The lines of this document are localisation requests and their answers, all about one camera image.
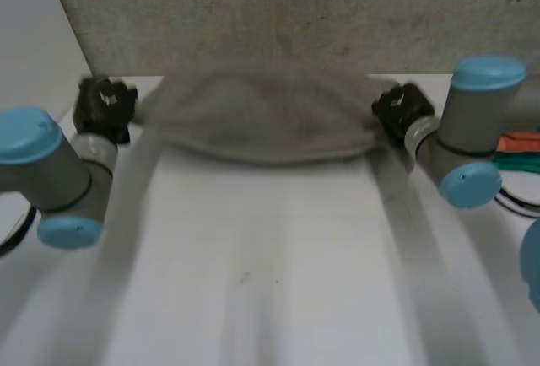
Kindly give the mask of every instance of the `cable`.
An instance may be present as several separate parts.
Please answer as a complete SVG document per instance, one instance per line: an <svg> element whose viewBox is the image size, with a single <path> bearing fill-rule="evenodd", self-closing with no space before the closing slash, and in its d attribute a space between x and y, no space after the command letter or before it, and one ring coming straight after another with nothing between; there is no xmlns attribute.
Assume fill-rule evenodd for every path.
<svg viewBox="0 0 540 366"><path fill-rule="evenodd" d="M26 217L20 226L7 237L0 245L0 257L7 255L9 252L17 248L19 244L24 240L24 237L28 234L28 230L32 226L35 220L37 210L35 207L30 207L30 210L26 213Z"/></svg>
<svg viewBox="0 0 540 366"><path fill-rule="evenodd" d="M531 210L532 212L540 213L540 205L535 203L530 203L527 201L524 201L520 199L519 197L516 197L509 193L504 187L500 188L500 194L504 197L506 197L511 202L515 203L519 207L523 207L527 210Z"/></svg>
<svg viewBox="0 0 540 366"><path fill-rule="evenodd" d="M495 201L497 202L497 204L499 204L499 206L501 206L502 208L504 208L505 210L508 210L509 212L511 213L514 213L515 215L518 215L520 217L523 217L523 218L530 218L532 220L536 220L536 219L539 219L540 216L534 216L532 214L527 214L527 213L522 213L518 210L515 210L514 208L510 207L510 206L507 206L506 204L504 204L498 196L495 197Z"/></svg>

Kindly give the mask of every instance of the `white table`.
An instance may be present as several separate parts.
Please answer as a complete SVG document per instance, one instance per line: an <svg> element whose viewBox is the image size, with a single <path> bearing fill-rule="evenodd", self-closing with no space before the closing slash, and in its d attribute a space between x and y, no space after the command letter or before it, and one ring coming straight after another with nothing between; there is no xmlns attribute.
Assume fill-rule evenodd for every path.
<svg viewBox="0 0 540 366"><path fill-rule="evenodd" d="M444 103L449 76L394 78ZM383 202L368 159L261 170L133 135L98 247L33 232L0 261L1 365L538 365L529 222L458 212L417 170Z"/></svg>

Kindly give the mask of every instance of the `light blue cap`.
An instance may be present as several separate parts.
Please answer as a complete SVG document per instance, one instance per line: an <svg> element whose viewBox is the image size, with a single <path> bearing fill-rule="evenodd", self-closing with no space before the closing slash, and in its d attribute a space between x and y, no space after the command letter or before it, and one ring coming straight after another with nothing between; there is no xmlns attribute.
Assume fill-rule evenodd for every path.
<svg viewBox="0 0 540 366"><path fill-rule="evenodd" d="M527 230L520 248L521 277L529 285L529 299L540 311L540 220Z"/></svg>
<svg viewBox="0 0 540 366"><path fill-rule="evenodd" d="M488 92L516 86L527 77L525 64L512 57L473 56L457 64L451 84L472 92Z"/></svg>
<svg viewBox="0 0 540 366"><path fill-rule="evenodd" d="M0 111L0 165L32 164L61 143L62 130L45 111L35 107Z"/></svg>
<svg viewBox="0 0 540 366"><path fill-rule="evenodd" d="M502 180L490 162L475 162L455 168L439 185L440 194L454 207L482 206L499 193Z"/></svg>
<svg viewBox="0 0 540 366"><path fill-rule="evenodd" d="M37 236L45 245L74 250L94 245L102 231L103 223L92 218L53 217L41 220Z"/></svg>

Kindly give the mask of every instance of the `gray fabric bag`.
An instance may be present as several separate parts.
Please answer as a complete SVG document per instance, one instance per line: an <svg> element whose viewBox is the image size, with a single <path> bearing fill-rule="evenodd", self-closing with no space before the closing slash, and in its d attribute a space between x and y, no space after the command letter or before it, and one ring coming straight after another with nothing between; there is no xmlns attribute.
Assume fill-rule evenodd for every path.
<svg viewBox="0 0 540 366"><path fill-rule="evenodd" d="M166 75L133 122L222 159L344 159L385 143L371 104L396 84L292 62L224 64Z"/></svg>

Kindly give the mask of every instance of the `gray backdrop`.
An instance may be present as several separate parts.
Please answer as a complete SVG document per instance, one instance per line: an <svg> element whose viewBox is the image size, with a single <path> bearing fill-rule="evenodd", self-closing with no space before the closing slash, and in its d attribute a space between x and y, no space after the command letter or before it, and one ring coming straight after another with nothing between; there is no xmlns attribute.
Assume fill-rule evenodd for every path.
<svg viewBox="0 0 540 366"><path fill-rule="evenodd" d="M94 73L231 57L448 73L471 53L540 72L540 0L61 0Z"/></svg>

